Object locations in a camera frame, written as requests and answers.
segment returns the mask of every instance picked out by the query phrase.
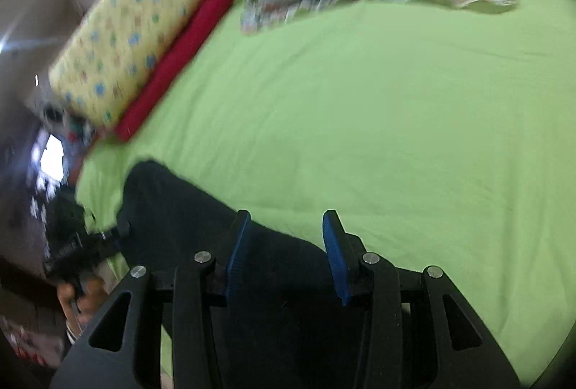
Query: green bed sheet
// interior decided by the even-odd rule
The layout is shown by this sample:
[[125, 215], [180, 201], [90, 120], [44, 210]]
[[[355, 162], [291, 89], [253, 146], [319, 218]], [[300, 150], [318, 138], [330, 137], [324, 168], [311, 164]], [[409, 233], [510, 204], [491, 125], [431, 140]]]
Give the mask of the green bed sheet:
[[575, 6], [366, 0], [243, 36], [239, 5], [78, 201], [113, 224], [155, 159], [317, 245], [337, 209], [396, 266], [444, 268], [531, 383], [576, 319]]

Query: wall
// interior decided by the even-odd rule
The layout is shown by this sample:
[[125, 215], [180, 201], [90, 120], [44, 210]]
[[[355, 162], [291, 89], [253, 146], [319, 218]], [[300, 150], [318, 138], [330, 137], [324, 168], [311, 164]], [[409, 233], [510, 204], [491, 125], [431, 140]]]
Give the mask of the wall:
[[2, 103], [26, 97], [75, 26], [69, 0], [0, 0], [0, 127]]
[[76, 25], [70, 0], [0, 0], [0, 256], [36, 274], [43, 229], [25, 180], [40, 121], [22, 102]]

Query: hand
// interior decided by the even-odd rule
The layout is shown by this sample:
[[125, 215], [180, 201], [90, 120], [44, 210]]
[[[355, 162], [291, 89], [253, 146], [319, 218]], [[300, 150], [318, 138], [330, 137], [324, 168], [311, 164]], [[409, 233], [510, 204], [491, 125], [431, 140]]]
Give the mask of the hand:
[[84, 288], [86, 290], [85, 296], [82, 296], [76, 302], [80, 312], [78, 316], [74, 315], [70, 304], [74, 300], [74, 287], [70, 284], [60, 284], [57, 288], [58, 301], [60, 301], [64, 316], [68, 320], [70, 330], [76, 337], [82, 333], [80, 326], [84, 327], [108, 299], [108, 294], [104, 290], [104, 283], [98, 277], [90, 277]]

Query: metal screw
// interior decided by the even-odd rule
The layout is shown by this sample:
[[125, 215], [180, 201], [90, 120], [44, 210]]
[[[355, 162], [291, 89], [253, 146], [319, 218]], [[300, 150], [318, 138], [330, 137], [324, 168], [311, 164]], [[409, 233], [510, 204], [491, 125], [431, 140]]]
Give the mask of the metal screw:
[[139, 279], [142, 276], [146, 275], [146, 267], [144, 266], [135, 266], [130, 271], [130, 275], [133, 276], [135, 279]]
[[444, 271], [438, 266], [430, 266], [428, 267], [428, 275], [433, 279], [439, 279], [444, 275]]
[[362, 260], [366, 264], [378, 264], [380, 256], [378, 256], [376, 253], [365, 253], [364, 256], [362, 256]]
[[194, 255], [194, 261], [204, 264], [212, 259], [212, 255], [208, 251], [198, 251]]

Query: black bracket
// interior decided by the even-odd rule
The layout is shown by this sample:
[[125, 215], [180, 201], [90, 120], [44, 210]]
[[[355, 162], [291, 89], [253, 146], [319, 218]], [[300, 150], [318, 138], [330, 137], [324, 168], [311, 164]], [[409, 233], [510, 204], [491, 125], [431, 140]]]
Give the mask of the black bracket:
[[515, 389], [518, 377], [448, 275], [367, 253], [327, 211], [323, 237], [338, 296], [366, 309], [355, 388]]
[[179, 389], [220, 389], [210, 307], [225, 307], [243, 260], [250, 214], [239, 211], [220, 261], [208, 251], [174, 270], [134, 267], [94, 315], [54, 375], [52, 389], [145, 389], [160, 384], [164, 303], [173, 303], [173, 371]]

